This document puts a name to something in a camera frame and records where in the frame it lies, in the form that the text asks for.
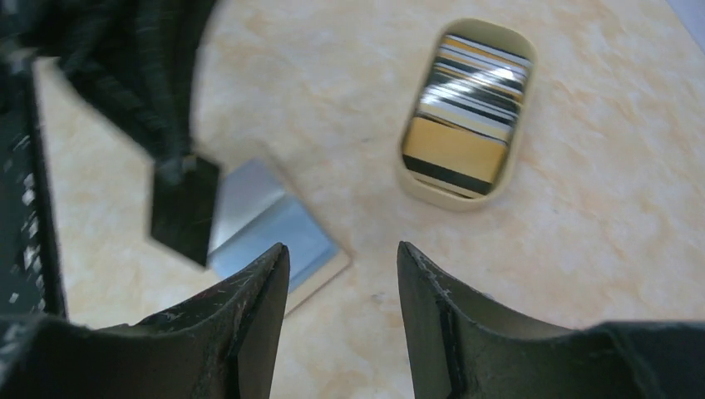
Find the stack of cards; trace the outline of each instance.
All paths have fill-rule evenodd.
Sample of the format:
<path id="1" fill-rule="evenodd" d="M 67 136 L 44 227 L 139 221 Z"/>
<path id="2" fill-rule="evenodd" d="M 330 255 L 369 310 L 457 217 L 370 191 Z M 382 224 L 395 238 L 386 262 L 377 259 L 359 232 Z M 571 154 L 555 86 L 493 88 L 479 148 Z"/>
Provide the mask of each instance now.
<path id="1" fill-rule="evenodd" d="M 446 35 L 404 141 L 414 177 L 465 197 L 489 194 L 530 68 L 516 54 Z"/>

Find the black tag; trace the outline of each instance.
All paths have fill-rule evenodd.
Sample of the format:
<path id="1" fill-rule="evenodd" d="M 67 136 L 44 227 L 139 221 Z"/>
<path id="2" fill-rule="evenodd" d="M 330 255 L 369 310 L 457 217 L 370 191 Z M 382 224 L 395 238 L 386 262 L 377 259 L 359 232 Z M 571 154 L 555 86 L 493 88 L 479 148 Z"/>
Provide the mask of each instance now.
<path id="1" fill-rule="evenodd" d="M 220 167 L 200 156 L 194 163 L 178 184 L 153 170 L 150 234 L 205 267 Z"/>

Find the card holder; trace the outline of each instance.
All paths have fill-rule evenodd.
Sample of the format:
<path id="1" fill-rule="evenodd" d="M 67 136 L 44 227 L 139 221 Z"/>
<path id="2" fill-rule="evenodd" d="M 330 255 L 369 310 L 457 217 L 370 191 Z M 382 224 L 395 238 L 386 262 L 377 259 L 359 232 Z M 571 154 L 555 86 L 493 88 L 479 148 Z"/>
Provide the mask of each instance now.
<path id="1" fill-rule="evenodd" d="M 536 51 L 517 32 L 474 19 L 444 29 L 397 149 L 402 187 L 457 211 L 497 196 L 511 177 L 535 72 Z"/>

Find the marble countertop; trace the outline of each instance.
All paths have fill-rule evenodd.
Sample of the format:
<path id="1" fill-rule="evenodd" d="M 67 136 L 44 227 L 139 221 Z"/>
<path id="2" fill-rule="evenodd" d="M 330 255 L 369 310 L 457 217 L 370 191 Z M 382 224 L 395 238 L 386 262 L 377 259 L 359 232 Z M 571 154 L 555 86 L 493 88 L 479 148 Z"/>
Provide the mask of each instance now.
<path id="1" fill-rule="evenodd" d="M 523 32 L 541 66 L 509 189 L 453 214 L 402 193 L 394 145 L 444 25 Z M 664 0 L 223 0 L 198 136 L 268 142 L 352 267 L 284 322 L 272 398 L 412 397 L 397 294 L 408 240 L 567 327 L 705 318 L 705 56 Z M 71 319 L 135 323 L 209 287 L 145 240 L 147 159 L 41 67 Z"/>

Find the beige card holder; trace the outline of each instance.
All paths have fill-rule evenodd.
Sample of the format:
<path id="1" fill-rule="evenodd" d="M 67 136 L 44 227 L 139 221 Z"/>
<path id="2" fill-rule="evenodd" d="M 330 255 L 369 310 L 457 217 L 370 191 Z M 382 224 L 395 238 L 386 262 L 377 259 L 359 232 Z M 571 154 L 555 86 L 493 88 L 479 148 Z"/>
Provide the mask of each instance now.
<path id="1" fill-rule="evenodd" d="M 484 50 L 465 47 L 462 38 Z M 460 52 L 453 52 L 455 47 L 449 46 L 449 40 L 456 47 L 473 51 L 472 57 L 464 58 L 462 48 Z M 534 91 L 538 68 L 536 50 L 531 42 L 518 32 L 477 19 L 462 19 L 448 25 L 437 38 L 434 48 L 397 145 L 397 178 L 408 194 L 427 203 L 454 211 L 476 209 L 499 195 L 512 176 L 524 134 L 523 117 Z M 516 56 L 515 62 L 509 62 L 511 65 L 502 71 L 509 76 L 521 77 L 518 83 L 512 82 L 520 84 L 521 90 L 517 89 L 519 94 L 511 97 L 517 110 L 512 113 L 514 116 L 511 119 L 511 128 L 505 128 L 503 124 L 485 116 L 478 116 L 479 114 L 471 113 L 467 114 L 470 117 L 466 117 L 462 113 L 452 112 L 458 109 L 453 106 L 473 106 L 472 98 L 452 99 L 457 102 L 450 106 L 443 102 L 434 102 L 433 96 L 439 92 L 438 96 L 444 96 L 446 88 L 429 83 L 434 79 L 435 75 L 432 74 L 438 74 L 441 70 L 442 76 L 453 77 L 460 72 L 454 66 L 459 66 L 457 62 L 464 60 L 469 60 L 467 62 L 471 68 L 477 67 L 478 71 L 481 71 L 483 66 L 508 60 L 498 57 L 495 53 L 506 53 L 510 58 Z M 447 64 L 439 64 L 439 59 L 447 61 Z M 528 61 L 528 67 L 520 65 L 521 59 Z M 487 75 L 472 76 L 479 76 L 485 81 L 488 79 Z M 492 105 L 478 106 L 480 102 L 474 104 L 486 112 L 499 109 Z M 493 116 L 486 112 L 481 111 L 480 114 Z M 458 129 L 458 126 L 464 126 L 466 129 Z M 476 129 L 476 126 L 484 126 L 484 130 Z M 467 129 L 477 134 L 467 134 Z M 472 188 L 472 185 L 460 187 L 451 180 L 438 179 L 437 175 L 426 172 L 427 168 L 424 169 L 424 166 L 429 165 L 436 170 L 440 166 L 442 170 L 449 170 L 456 176 L 470 176 L 470 180 L 481 183 L 479 189 Z"/>

